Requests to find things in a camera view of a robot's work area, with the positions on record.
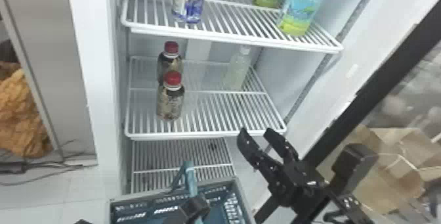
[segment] refrigerator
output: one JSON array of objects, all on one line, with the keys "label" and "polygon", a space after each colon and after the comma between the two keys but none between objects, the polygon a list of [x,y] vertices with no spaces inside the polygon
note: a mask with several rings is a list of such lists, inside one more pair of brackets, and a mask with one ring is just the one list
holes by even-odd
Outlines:
[{"label": "refrigerator", "polygon": [[[422,28],[438,1],[325,0],[306,35],[292,37],[275,26],[279,9],[256,7],[251,0],[206,0],[197,26],[177,24],[171,0],[69,0],[106,195],[164,189],[180,163],[191,159],[200,181],[237,176],[251,211],[259,210],[269,192],[236,148],[241,127],[274,156],[262,138],[271,127],[327,177],[331,159],[359,123],[374,133],[372,129],[415,127],[415,132],[430,131],[426,136],[433,139],[438,109],[430,118],[428,110],[403,104],[403,99],[418,103],[426,88],[437,87],[427,80],[436,72],[419,77],[426,71],[413,70],[408,75],[432,49],[430,43],[408,40],[440,36],[438,24]],[[425,36],[414,33],[420,30]],[[156,58],[169,40],[179,44],[185,58],[187,93],[182,116],[164,122],[156,116],[155,71]],[[252,46],[253,63],[242,90],[231,91],[222,81],[239,45]],[[436,65],[427,60],[419,67],[431,71]],[[372,85],[380,73],[382,80]],[[401,79],[409,84],[392,91]],[[392,114],[404,110],[409,116],[405,121],[388,117],[388,110],[383,121],[377,118],[384,108],[375,105],[390,91],[394,96],[380,105],[391,106]],[[405,97],[395,96],[404,92]],[[430,95],[436,98],[435,92]],[[400,160],[392,163],[409,160],[403,154],[396,157]],[[403,202],[417,205],[422,195]],[[409,212],[422,213],[425,206],[419,203]],[[370,209],[372,216],[389,220],[385,216],[402,213],[402,205],[383,212]],[[288,222],[295,216],[278,211],[274,216]]]}]

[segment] red bottle cap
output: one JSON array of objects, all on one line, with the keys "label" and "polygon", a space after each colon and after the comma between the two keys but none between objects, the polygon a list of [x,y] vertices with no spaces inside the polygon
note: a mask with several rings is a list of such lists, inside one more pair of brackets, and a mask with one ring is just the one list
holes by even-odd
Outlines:
[{"label": "red bottle cap", "polygon": [[178,86],[182,81],[182,75],[175,70],[171,70],[165,74],[164,80],[167,85]]},{"label": "red bottle cap", "polygon": [[179,45],[175,41],[167,41],[164,45],[164,51],[168,53],[178,53]]}]

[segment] brown bottle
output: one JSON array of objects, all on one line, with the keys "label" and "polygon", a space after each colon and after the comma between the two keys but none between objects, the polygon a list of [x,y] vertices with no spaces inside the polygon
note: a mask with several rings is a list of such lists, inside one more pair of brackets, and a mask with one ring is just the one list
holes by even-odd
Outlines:
[{"label": "brown bottle", "polygon": [[175,41],[167,41],[164,52],[157,58],[157,82],[162,84],[164,75],[171,70],[182,74],[182,58],[178,54],[179,45]]},{"label": "brown bottle", "polygon": [[163,120],[180,117],[185,94],[181,81],[181,74],[172,70],[164,75],[164,82],[158,87],[156,113]]}]

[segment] black cable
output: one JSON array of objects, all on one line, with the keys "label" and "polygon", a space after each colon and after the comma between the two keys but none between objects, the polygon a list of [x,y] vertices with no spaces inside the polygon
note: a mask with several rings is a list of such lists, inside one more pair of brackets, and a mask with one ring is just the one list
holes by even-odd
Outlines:
[{"label": "black cable", "polygon": [[25,181],[17,181],[17,182],[13,182],[13,183],[0,182],[0,186],[11,187],[11,186],[17,186],[17,185],[24,185],[24,184],[31,183],[31,182],[34,182],[34,181],[37,181],[37,180],[40,180],[40,179],[45,179],[45,178],[48,178],[48,177],[51,177],[51,176],[67,173],[69,171],[76,171],[76,170],[85,169],[85,168],[93,168],[93,167],[96,167],[97,165],[98,164],[89,165],[89,166],[84,166],[84,165],[70,166],[69,168],[67,168],[67,169],[65,169],[63,171],[57,171],[57,172],[53,172],[53,173],[48,173],[48,174],[45,174],[45,175],[42,175],[42,176],[39,176],[39,177],[36,177],[36,178],[33,178],[33,179],[28,179],[28,180],[25,180]]},{"label": "black cable", "polygon": [[[64,146],[74,142],[74,141],[76,141],[76,140],[70,140],[70,141],[65,142],[63,145],[60,146],[60,149],[63,148]],[[90,166],[84,166],[82,164],[69,165],[69,164],[66,164],[64,161],[62,161],[62,162],[46,161],[46,162],[38,162],[38,163],[32,163],[32,162],[29,163],[26,160],[26,153],[27,153],[29,147],[30,147],[30,144],[27,145],[26,148],[24,149],[24,156],[23,156],[23,161],[26,164],[25,165],[26,171],[30,170],[30,169],[37,169],[37,168],[53,168],[53,169],[64,169],[64,170],[63,171],[53,172],[53,173],[48,173],[48,174],[36,177],[34,179],[28,179],[28,180],[25,180],[25,181],[17,181],[17,182],[13,182],[13,183],[0,182],[0,186],[7,187],[7,186],[23,185],[23,184],[26,184],[26,183],[31,183],[31,182],[40,180],[40,179],[45,179],[45,178],[48,178],[48,177],[51,177],[51,176],[67,173],[69,171],[76,171],[76,170],[79,170],[79,169],[91,168],[91,167],[95,167],[95,166],[98,165],[98,164],[90,165]],[[10,158],[12,156],[11,152],[6,152],[6,153],[2,154],[0,156],[0,158],[4,157],[4,155],[6,155],[6,154],[9,155],[8,158]],[[87,153],[86,150],[80,151],[80,152],[76,152],[75,151],[75,152],[73,152],[73,154],[65,156],[64,159],[78,157],[78,156],[82,156],[82,155],[95,155],[95,154]]]}]

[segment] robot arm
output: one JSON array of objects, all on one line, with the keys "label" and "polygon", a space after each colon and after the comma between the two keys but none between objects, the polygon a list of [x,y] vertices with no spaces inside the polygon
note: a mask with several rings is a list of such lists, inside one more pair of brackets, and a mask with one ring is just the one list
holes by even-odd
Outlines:
[{"label": "robot arm", "polygon": [[337,224],[336,217],[346,216],[345,223],[373,224],[352,191],[376,163],[378,155],[364,145],[346,146],[332,167],[335,176],[328,183],[316,168],[299,160],[297,151],[283,136],[267,129],[264,137],[283,163],[265,154],[246,129],[241,130],[237,140],[240,152],[262,173],[272,194],[255,215],[257,223],[263,223],[279,206],[291,208],[297,214],[292,224],[310,223],[333,201],[340,210],[327,213],[324,221]]}]

